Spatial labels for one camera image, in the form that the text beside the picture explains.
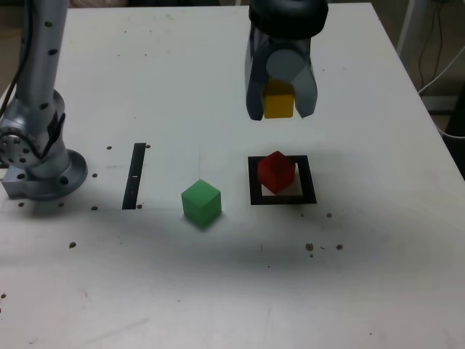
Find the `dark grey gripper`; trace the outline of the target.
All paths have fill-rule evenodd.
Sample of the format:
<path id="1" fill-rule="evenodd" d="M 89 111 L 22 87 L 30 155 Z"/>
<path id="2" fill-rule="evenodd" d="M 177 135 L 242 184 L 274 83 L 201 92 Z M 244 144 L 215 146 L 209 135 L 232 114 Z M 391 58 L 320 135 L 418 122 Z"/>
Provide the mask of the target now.
<path id="1" fill-rule="evenodd" d="M 295 108 L 302 118 L 315 112 L 318 88 L 312 70 L 310 46 L 310 39 L 279 39 L 258 28 L 250 28 L 245 88 L 246 110 L 251 120 L 263 119 L 266 84 L 266 97 L 293 95 Z"/>

